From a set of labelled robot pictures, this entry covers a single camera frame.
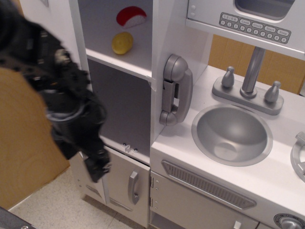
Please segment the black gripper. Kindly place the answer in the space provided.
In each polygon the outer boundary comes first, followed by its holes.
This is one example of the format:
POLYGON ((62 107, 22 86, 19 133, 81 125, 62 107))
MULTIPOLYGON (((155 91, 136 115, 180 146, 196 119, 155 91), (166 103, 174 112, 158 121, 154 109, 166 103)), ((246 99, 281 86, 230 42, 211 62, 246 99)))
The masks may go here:
POLYGON ((107 116, 105 108, 90 90, 81 97, 45 91, 44 101, 51 135, 62 155, 69 160, 78 152, 84 153, 91 180, 97 183, 111 170, 110 157, 98 137, 107 116))

